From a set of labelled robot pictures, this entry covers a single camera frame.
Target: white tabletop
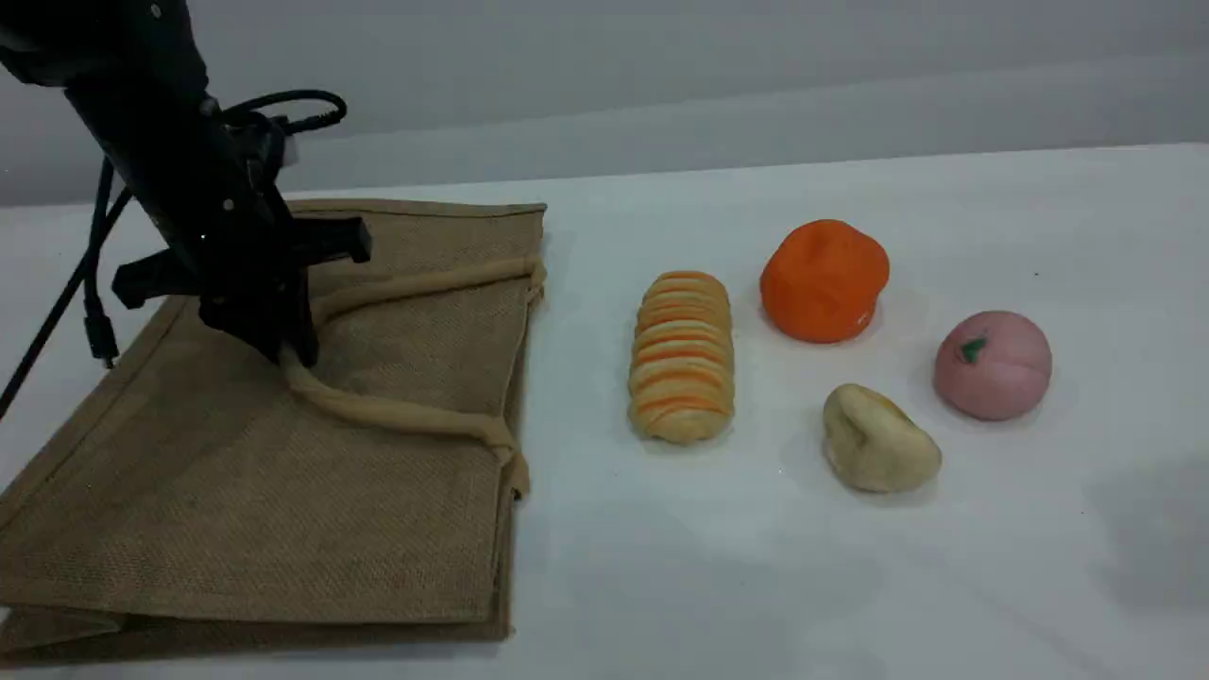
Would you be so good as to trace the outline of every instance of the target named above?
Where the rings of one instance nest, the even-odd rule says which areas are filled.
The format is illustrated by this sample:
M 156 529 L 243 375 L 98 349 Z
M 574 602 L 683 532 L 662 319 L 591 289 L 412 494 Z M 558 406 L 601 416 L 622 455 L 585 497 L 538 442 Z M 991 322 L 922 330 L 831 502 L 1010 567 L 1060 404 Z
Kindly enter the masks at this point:
M 1209 146 L 325 195 L 550 204 L 515 636 L 73 678 L 1209 676 Z M 780 335 L 757 293 L 781 238 L 825 217 L 877 237 L 892 263 L 870 329 L 832 347 Z M 75 265 L 87 218 L 0 211 L 5 375 Z M 133 209 L 105 280 L 156 238 Z M 687 267 L 730 290 L 737 414 L 716 442 L 673 450 L 634 436 L 625 379 L 642 292 Z M 126 344 L 147 312 L 109 302 Z M 941 339 L 987 309 L 1031 317 L 1053 346 L 1051 392 L 1018 422 L 973 422 L 930 387 Z M 69 312 L 0 425 L 0 484 L 102 374 L 81 316 Z M 820 409 L 849 381 L 933 436 L 945 455 L 935 484 L 897 497 L 839 485 L 820 455 Z

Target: burlap tote bag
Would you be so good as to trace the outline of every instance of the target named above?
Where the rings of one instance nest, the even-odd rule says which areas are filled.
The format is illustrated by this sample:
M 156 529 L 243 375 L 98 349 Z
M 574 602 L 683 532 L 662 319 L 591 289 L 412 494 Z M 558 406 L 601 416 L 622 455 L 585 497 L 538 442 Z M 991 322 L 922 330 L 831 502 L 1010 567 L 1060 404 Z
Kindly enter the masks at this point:
M 0 496 L 0 661 L 508 634 L 545 207 L 291 209 L 374 236 L 312 270 L 319 363 L 164 301 Z

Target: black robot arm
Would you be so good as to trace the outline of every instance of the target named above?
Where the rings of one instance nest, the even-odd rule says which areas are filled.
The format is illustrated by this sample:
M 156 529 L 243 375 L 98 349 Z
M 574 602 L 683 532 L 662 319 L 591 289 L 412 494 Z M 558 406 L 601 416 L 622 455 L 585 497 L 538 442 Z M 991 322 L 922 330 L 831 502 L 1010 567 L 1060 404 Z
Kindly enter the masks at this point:
M 359 219 L 293 218 L 274 180 L 284 139 L 316 127 L 270 119 L 254 102 L 222 111 L 183 0 L 0 4 L 0 63 L 23 82 L 62 87 L 167 249 L 123 265 L 114 292 L 128 307 L 196 295 L 207 325 L 270 361 L 289 342 L 314 363 L 307 269 L 370 258 Z M 330 125 L 343 115 L 319 116 Z

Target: gray wall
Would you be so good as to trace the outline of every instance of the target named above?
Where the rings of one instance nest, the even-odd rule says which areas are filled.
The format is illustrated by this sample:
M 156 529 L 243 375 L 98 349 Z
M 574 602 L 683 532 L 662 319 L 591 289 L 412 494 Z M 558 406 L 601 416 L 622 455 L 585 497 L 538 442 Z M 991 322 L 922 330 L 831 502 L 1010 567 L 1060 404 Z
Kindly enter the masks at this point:
M 191 11 L 220 100 L 348 99 L 345 123 L 302 140 L 285 189 L 1209 140 L 1209 0 Z M 0 203 L 86 200 L 99 156 L 62 97 L 0 77 Z

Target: orange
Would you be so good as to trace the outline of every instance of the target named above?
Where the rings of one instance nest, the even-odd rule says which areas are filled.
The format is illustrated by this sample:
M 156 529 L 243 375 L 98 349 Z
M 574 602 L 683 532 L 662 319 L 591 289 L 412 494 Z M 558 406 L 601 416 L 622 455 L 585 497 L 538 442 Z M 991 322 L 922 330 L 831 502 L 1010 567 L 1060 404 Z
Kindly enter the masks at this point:
M 881 244 L 846 221 L 794 229 L 759 277 L 764 311 L 782 333 L 808 342 L 856 338 L 873 319 L 890 281 Z

